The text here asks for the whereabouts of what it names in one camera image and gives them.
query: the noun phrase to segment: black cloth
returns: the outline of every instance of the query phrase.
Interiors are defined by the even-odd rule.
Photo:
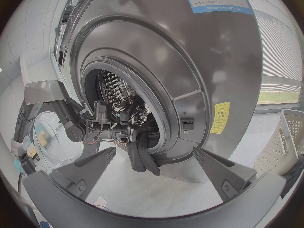
[[[131,161],[132,169],[138,172],[144,172],[148,169],[154,175],[161,174],[153,157],[147,151],[148,133],[147,131],[139,133],[136,142],[127,144],[127,151]]]

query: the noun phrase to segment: gray floor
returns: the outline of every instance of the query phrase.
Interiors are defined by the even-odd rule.
[[[278,122],[279,113],[254,115],[230,159],[254,167],[255,158],[268,142]],[[203,172],[199,165],[194,166],[194,169],[194,172]],[[113,212],[141,217],[186,215],[222,203],[204,173],[199,183],[163,175],[155,177],[149,171],[133,171],[127,157],[119,151],[86,201],[95,204],[98,200],[97,203]]]

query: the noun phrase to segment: black plastic part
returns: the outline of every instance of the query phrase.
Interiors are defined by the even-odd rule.
[[[59,167],[50,176],[73,195],[85,200],[115,155],[115,147],[110,147]]]
[[[290,191],[293,187],[295,182],[298,180],[302,170],[304,168],[304,155],[299,155],[298,163],[289,171],[287,174],[284,175],[286,179],[286,185],[281,193],[281,198],[284,198],[285,195]]]
[[[268,172],[226,203],[195,214],[155,219],[97,209],[64,190],[41,171],[25,178],[23,184],[35,206],[53,227],[253,228],[277,200],[285,181]]]
[[[21,160],[21,167],[27,175],[30,175],[36,171],[36,165],[33,159],[28,155]]]
[[[223,202],[236,196],[256,176],[256,170],[232,162],[207,150],[193,147],[194,157],[203,168]]]
[[[181,119],[180,120],[181,129],[193,130],[194,129],[194,119]]]
[[[121,112],[119,117],[120,125],[129,125],[130,114],[127,112]]]
[[[40,103],[27,105],[23,100],[15,127],[14,141],[21,143],[24,137],[29,134],[41,106]]]
[[[73,106],[64,100],[51,101],[51,104],[64,126],[67,137],[73,142],[83,140],[85,137],[84,124]]]

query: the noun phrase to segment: laundry basket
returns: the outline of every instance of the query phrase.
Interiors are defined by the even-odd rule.
[[[265,171],[284,175],[298,162],[298,155],[304,154],[303,122],[304,112],[282,110],[272,137],[256,158],[257,177]]]

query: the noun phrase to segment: wall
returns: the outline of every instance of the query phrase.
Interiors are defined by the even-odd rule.
[[[28,67],[49,58],[51,25],[59,1],[23,0],[10,18],[0,36],[0,94],[21,74],[20,55]]]

